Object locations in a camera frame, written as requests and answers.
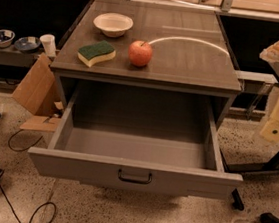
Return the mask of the green and yellow sponge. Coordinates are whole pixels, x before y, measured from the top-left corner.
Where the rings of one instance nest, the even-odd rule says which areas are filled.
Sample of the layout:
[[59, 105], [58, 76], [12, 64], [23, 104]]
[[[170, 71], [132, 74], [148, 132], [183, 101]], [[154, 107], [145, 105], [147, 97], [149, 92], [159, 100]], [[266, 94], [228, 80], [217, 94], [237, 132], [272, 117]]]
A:
[[90, 68], [96, 63], [113, 59], [116, 56], [116, 50], [111, 44], [103, 40], [93, 45], [79, 48], [77, 56], [81, 62]]

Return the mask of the open grey top drawer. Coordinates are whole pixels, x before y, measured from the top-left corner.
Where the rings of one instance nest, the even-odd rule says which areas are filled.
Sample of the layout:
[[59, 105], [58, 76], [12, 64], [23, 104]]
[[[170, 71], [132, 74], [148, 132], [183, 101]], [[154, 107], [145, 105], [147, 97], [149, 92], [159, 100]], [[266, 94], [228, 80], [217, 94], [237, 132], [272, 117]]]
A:
[[[224, 170], [213, 116], [207, 96], [81, 81], [49, 145], [28, 153], [47, 177], [224, 199], [242, 177]], [[152, 182], [122, 182], [119, 169]]]

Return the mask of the grey drawer cabinet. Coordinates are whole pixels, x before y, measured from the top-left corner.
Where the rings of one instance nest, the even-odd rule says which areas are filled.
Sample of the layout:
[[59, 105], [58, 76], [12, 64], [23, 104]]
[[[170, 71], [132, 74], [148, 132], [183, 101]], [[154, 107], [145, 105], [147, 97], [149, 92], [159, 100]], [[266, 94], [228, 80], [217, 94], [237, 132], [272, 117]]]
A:
[[[131, 30], [120, 38], [103, 35], [93, 21], [109, 12], [132, 18]], [[116, 57], [85, 66], [77, 57], [78, 48], [104, 39], [114, 46]], [[128, 59], [134, 41], [152, 46], [152, 59], [146, 66], [134, 66]], [[218, 124], [242, 90], [214, 12], [146, 1], [95, 0], [51, 68], [63, 103], [72, 96], [78, 79], [167, 88], [210, 95]]]

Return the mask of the grey side shelf right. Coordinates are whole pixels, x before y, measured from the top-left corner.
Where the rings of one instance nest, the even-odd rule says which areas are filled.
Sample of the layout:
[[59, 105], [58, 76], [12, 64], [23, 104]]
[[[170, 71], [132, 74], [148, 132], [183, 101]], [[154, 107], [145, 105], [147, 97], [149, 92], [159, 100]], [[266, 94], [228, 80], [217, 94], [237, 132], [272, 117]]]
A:
[[236, 118], [259, 120], [265, 116], [269, 93], [279, 82], [273, 74], [239, 71], [235, 73], [242, 91], [233, 101], [229, 114]]

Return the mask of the grey side shelf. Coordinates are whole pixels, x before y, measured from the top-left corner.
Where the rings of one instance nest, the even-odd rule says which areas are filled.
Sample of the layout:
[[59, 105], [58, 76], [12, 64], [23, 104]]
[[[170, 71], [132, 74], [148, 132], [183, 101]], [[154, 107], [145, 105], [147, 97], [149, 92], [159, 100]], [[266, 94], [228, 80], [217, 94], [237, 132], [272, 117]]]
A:
[[5, 49], [0, 48], [0, 64], [30, 68], [43, 53], [43, 48], [32, 53], [19, 52], [13, 46]]
[[273, 74], [239, 71], [235, 73], [242, 91], [233, 101], [229, 114], [236, 118], [259, 120], [265, 116], [269, 93], [279, 82]]

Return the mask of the black chair base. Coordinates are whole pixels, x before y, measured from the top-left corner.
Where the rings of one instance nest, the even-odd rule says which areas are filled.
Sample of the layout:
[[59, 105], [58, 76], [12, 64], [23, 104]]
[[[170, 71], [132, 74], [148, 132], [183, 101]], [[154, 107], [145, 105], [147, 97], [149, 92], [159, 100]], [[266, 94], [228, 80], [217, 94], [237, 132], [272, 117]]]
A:
[[[224, 170], [226, 173], [255, 173], [255, 172], [279, 172], [279, 151], [266, 163], [247, 163], [247, 164], [230, 164], [228, 165], [224, 154], [221, 154]], [[259, 221], [261, 223], [279, 223], [279, 218], [277, 218], [272, 213], [262, 213], [259, 216]]]

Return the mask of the red apple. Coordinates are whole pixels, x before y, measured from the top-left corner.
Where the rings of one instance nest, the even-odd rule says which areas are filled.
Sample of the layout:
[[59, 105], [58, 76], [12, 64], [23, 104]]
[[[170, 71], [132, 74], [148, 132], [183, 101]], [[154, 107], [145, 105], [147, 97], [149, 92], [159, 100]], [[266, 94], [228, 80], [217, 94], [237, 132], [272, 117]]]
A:
[[137, 67], [146, 66], [152, 59], [152, 46], [144, 41], [134, 41], [130, 44], [128, 55], [130, 62]]

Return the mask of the brown cardboard box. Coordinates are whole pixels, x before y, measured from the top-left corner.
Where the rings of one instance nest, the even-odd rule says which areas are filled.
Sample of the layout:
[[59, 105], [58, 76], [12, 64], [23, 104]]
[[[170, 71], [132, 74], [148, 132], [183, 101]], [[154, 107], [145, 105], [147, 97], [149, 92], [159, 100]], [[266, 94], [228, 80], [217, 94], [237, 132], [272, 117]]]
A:
[[51, 60], [40, 54], [31, 70], [13, 92], [12, 98], [33, 115], [48, 116], [56, 112], [59, 94], [49, 65]]

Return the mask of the white paper cup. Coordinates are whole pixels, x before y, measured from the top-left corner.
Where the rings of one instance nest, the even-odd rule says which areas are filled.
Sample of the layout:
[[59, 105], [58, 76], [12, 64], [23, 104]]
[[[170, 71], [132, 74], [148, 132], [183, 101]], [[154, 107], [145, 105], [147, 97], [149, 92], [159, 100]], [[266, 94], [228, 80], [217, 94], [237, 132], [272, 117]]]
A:
[[40, 41], [42, 43], [42, 46], [44, 47], [47, 56], [55, 57], [56, 56], [55, 36], [52, 34], [44, 34], [40, 36]]

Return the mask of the flat cardboard piece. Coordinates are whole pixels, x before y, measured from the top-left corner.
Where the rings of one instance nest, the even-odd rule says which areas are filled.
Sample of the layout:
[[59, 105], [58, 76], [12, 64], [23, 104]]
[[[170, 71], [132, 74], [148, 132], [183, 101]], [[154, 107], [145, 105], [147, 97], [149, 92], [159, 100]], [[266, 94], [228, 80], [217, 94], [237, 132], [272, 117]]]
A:
[[54, 132], [59, 123], [59, 118], [31, 116], [27, 121], [20, 125], [20, 128], [32, 131]]

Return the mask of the blue patterned bowl right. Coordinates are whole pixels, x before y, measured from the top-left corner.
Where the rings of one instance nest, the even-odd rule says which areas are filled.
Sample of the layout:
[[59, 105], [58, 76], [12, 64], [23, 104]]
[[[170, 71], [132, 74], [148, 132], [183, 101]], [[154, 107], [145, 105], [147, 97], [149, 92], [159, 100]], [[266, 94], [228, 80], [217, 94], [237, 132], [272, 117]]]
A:
[[34, 53], [39, 49], [41, 41], [38, 37], [22, 37], [14, 42], [14, 47], [22, 53]]

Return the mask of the blue patterned bowl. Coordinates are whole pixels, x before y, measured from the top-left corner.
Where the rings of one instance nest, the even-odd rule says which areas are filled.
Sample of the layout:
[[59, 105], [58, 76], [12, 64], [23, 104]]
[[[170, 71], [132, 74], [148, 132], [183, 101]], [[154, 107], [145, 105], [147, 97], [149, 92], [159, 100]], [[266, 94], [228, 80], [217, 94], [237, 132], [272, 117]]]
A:
[[14, 47], [22, 53], [34, 53], [39, 49], [41, 41], [38, 37], [22, 37], [14, 42]]
[[5, 49], [13, 43], [15, 33], [11, 30], [0, 29], [0, 48]]

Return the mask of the grey side shelf left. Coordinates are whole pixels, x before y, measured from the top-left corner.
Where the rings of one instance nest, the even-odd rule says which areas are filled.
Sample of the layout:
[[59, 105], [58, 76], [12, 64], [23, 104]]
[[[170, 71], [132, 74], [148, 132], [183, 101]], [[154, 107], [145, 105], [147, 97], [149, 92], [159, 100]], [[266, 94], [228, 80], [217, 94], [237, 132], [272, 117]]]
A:
[[19, 52], [13, 46], [5, 49], [0, 48], [0, 64], [30, 68], [43, 53], [43, 48], [32, 53]]

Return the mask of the blue patterned bowl left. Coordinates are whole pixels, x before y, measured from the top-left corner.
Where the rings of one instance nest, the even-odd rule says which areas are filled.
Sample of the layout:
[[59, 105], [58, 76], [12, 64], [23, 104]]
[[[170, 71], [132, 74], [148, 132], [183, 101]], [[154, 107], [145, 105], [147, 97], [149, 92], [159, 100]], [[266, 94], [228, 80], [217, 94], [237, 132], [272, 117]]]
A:
[[11, 30], [0, 29], [0, 48], [5, 49], [13, 43], [15, 33]]

